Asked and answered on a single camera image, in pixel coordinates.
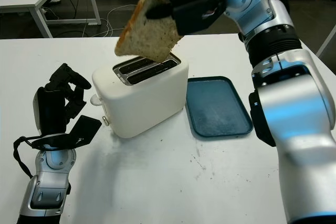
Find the toaster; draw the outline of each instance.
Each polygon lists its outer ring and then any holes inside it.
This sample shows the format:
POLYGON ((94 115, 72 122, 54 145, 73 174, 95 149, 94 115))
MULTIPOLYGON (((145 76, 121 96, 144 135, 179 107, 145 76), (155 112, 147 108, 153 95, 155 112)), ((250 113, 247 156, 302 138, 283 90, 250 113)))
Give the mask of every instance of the toaster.
POLYGON ((104 123, 116 135, 134 137, 182 110, 186 101, 188 62, 172 53, 162 63, 136 57, 92 74, 104 123))

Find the gray floor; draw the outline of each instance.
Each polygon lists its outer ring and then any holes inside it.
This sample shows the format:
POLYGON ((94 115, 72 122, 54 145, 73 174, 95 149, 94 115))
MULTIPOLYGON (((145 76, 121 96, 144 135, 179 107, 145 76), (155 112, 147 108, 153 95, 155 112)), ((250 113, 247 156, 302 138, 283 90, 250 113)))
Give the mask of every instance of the gray floor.
MULTIPOLYGON (((138 0, 96 0, 101 18, 107 18, 107 13, 113 8, 136 4, 138 0)), ((69 0, 62 0, 59 5, 50 7, 60 18, 73 18, 74 9, 69 0)), ((111 12, 109 21, 114 29, 122 28, 127 23, 134 7, 125 7, 111 12)), ((331 0, 290 0, 291 17, 297 33, 302 41, 313 51, 317 52, 327 35, 336 24, 336 2, 331 0)), ((93 17, 89 0, 79 0, 77 18, 93 17)), ((54 37, 81 37, 84 25, 54 25, 50 26, 54 37)), ((85 37, 106 31, 106 22, 101 26, 87 26, 85 37)), ((198 34, 237 33, 236 25, 225 16, 220 17, 209 29, 198 34)), ((120 35, 115 30, 113 36, 120 35)), ((0 14, 0 39, 41 38, 29 13, 0 14)), ((336 73, 336 36, 330 42, 321 59, 336 73)))

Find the robotic arm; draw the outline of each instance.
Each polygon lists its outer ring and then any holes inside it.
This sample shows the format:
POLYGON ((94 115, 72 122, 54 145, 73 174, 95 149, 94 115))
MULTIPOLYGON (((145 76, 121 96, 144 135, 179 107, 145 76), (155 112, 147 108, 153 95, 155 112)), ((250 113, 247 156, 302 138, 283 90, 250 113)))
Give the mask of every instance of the robotic arm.
POLYGON ((210 26, 223 12, 239 27, 253 66, 251 117, 257 136, 276 146, 290 224, 336 223, 333 98, 302 49, 280 0, 170 0, 147 13, 168 15, 180 35, 210 26))
POLYGON ((59 223, 66 196, 71 190, 68 176, 76 161, 75 148, 89 144, 101 125, 99 120, 82 115, 71 132, 65 133, 70 119, 85 106, 83 92, 89 88, 90 83, 64 63, 52 74, 50 82, 37 90, 33 107, 41 135, 22 136, 14 143, 14 157, 30 177, 18 224, 59 223), (69 82, 76 85, 74 91, 69 82), (39 150, 34 176, 20 159, 17 148, 21 142, 39 150))

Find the plastic tray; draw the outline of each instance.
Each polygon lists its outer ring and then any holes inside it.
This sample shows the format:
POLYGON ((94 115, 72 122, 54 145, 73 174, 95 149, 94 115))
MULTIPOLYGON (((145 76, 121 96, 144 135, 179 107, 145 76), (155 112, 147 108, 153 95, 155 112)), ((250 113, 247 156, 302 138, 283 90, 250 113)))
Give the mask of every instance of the plastic tray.
POLYGON ((239 136, 253 129, 235 87, 226 77, 188 79, 187 107, 192 127, 202 137, 239 136))

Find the bread slice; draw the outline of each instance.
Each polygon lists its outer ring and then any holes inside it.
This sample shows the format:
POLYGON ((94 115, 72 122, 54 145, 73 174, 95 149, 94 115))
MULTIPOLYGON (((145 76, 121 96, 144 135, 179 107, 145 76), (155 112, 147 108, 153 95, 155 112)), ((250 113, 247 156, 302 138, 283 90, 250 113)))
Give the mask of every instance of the bread slice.
POLYGON ((115 54, 138 55, 156 62, 164 61, 182 38, 172 17, 147 19, 146 12, 165 0, 139 0, 134 13, 122 32, 115 54))

